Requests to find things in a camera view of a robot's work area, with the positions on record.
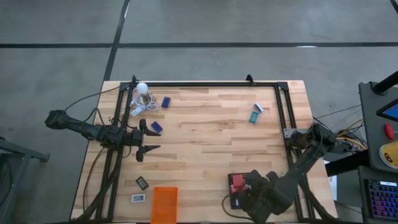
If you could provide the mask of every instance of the orange plastic crate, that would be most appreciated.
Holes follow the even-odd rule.
[[[152,204],[152,224],[176,224],[178,187],[155,187]]]

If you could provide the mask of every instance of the monitor screen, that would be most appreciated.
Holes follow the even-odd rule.
[[[398,104],[391,106],[390,108],[386,109],[383,113],[388,116],[393,116],[395,118],[398,118]]]
[[[398,122],[398,99],[379,109],[377,115]]]

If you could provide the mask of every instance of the black robotic arm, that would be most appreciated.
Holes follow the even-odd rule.
[[[244,190],[237,192],[241,208],[255,223],[264,223],[271,213],[279,215],[286,211],[293,204],[295,189],[303,175],[333,149],[335,141],[335,135],[319,124],[311,126],[305,134],[294,132],[286,144],[292,149],[306,149],[305,152],[283,177],[278,177],[274,171],[269,172],[267,178],[261,177],[256,170],[246,175]],[[322,218],[333,218],[309,189],[303,190]]]
[[[69,129],[80,133],[88,140],[97,140],[103,147],[111,146],[138,146],[136,159],[142,162],[144,154],[160,146],[143,146],[144,135],[160,136],[147,128],[146,120],[141,119],[139,129],[133,127],[131,132],[127,132],[116,125],[88,124],[69,117],[64,110],[52,110],[45,120],[45,125],[51,129]]]

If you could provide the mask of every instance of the gray floor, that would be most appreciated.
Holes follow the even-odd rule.
[[[123,0],[0,0],[0,44],[111,43]],[[382,42],[389,0],[132,0],[121,42]],[[51,154],[33,161],[16,223],[68,220],[87,141],[44,126],[48,111],[101,89],[110,49],[0,49],[0,136]],[[360,104],[358,83],[397,70],[396,47],[119,49],[111,80],[305,80],[314,116]],[[69,113],[85,118],[98,97]],[[322,119],[333,130],[356,109]],[[355,184],[350,188],[355,194]],[[336,205],[344,220],[361,215]]]

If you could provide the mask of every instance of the wooden tabletop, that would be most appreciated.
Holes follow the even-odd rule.
[[[312,114],[303,81],[288,81],[298,128],[312,124]],[[120,82],[104,82],[103,91]],[[129,117],[129,125],[137,126],[142,118],[147,125],[154,121],[162,127],[161,137],[145,137],[146,145],[159,144],[160,148],[148,152],[144,162],[136,161],[136,147],[122,161],[118,196],[114,209],[114,222],[149,222],[154,187],[178,187],[178,222],[241,222],[227,216],[221,200],[228,194],[227,174],[250,172],[253,169],[265,176],[273,170],[279,175],[287,172],[287,159],[282,139],[275,91],[271,87],[153,87],[158,111],[145,111]],[[100,96],[98,109],[107,124],[113,117],[118,91]],[[165,96],[171,97],[170,108],[160,107]],[[249,123],[254,102],[264,107],[257,123]],[[101,124],[98,115],[95,124]],[[91,141],[81,173],[73,206],[72,217],[82,214],[83,188],[94,158],[101,150],[98,142]],[[105,153],[98,159],[87,188],[90,202],[101,184]],[[142,191],[136,179],[142,176],[149,188]],[[308,173],[310,188],[327,209],[337,217],[332,192],[323,160],[320,159]],[[132,194],[146,194],[144,203],[131,203]],[[108,198],[104,203],[107,211]],[[226,209],[235,215],[246,214]],[[271,215],[268,222],[296,221],[294,206],[281,215]]]

